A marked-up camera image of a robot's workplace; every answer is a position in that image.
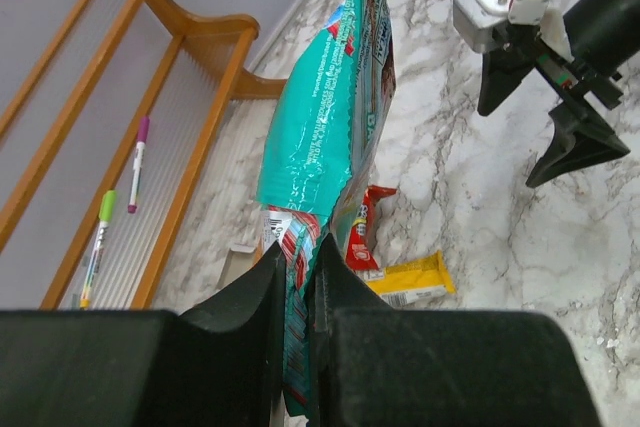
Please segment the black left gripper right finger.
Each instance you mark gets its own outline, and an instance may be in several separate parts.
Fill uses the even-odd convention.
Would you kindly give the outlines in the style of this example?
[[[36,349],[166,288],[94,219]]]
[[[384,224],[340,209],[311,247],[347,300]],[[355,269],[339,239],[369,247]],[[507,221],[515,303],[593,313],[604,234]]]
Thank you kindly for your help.
[[[310,300],[314,426],[597,426],[571,344],[534,312],[398,310],[323,241]]]

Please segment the red yellow snack packet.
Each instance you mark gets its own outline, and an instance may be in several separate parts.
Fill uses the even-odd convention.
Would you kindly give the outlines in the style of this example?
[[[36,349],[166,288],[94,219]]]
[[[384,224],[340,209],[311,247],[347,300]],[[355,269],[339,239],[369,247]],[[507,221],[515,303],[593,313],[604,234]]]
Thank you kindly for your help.
[[[371,253],[369,244],[374,235],[376,207],[382,199],[395,195],[395,188],[370,185],[352,224],[345,260],[354,271],[378,270],[378,264]]]

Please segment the teal mint candy bag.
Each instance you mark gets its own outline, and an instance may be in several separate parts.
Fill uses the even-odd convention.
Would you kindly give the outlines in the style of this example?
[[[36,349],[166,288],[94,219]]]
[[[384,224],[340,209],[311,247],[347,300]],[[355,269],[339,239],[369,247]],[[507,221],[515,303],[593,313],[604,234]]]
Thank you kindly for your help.
[[[332,235],[344,249],[396,90],[387,0],[344,0],[300,56],[267,135],[257,199],[262,242],[286,258],[283,395],[310,415],[307,291]]]

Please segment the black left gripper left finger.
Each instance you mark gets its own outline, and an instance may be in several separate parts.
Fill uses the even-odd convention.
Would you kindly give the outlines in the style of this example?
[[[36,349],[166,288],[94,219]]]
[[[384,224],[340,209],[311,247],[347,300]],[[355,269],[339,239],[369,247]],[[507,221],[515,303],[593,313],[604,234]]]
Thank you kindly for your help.
[[[1,315],[5,426],[279,426],[285,257],[182,314]]]

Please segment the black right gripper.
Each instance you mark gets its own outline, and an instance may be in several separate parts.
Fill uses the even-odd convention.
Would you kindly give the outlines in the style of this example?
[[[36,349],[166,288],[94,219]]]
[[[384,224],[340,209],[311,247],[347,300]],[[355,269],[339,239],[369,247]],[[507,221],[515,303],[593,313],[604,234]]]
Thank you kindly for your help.
[[[532,27],[500,27],[506,43],[482,58],[477,112],[493,113],[536,69],[563,101],[549,112],[554,135],[526,180],[539,187],[554,178],[617,160],[630,149],[582,99],[592,93],[607,108],[621,102],[618,68],[639,52],[639,0],[579,0],[563,14],[574,60],[555,53]]]

